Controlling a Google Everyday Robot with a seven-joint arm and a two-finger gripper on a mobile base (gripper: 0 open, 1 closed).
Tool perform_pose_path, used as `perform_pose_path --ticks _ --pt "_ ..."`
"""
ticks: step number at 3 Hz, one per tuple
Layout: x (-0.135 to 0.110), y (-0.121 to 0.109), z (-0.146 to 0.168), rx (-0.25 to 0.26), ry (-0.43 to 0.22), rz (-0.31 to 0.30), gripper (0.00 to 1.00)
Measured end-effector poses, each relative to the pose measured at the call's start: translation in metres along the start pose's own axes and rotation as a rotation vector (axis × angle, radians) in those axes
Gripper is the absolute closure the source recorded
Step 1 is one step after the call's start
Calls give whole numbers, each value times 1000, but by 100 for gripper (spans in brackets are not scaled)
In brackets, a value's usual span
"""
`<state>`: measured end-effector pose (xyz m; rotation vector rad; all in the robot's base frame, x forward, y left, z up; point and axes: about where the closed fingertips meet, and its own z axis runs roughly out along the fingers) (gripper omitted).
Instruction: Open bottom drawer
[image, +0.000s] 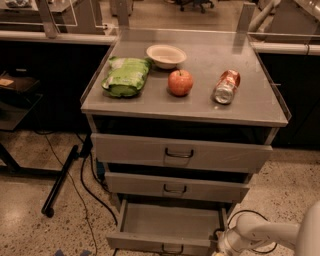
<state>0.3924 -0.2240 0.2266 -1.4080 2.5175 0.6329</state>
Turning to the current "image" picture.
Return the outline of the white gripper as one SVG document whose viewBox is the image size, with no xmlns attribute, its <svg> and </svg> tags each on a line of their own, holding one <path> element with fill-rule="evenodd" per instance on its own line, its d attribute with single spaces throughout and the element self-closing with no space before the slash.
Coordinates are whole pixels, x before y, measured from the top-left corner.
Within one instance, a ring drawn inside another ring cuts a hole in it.
<svg viewBox="0 0 320 256">
<path fill-rule="evenodd" d="M 239 256 L 248 246 L 249 240 L 233 229 L 222 232 L 218 237 L 217 249 L 212 256 Z"/>
</svg>

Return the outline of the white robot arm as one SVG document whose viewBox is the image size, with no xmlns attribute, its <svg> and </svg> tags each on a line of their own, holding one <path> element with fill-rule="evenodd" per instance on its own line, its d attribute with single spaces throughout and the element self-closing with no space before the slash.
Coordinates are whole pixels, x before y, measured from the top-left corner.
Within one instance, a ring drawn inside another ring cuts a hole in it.
<svg viewBox="0 0 320 256">
<path fill-rule="evenodd" d="M 292 249 L 294 256 L 320 256 L 320 201 L 300 224 L 274 223 L 250 213 L 241 214 L 233 228 L 224 231 L 212 256 L 240 256 L 245 250 L 271 243 Z"/>
</svg>

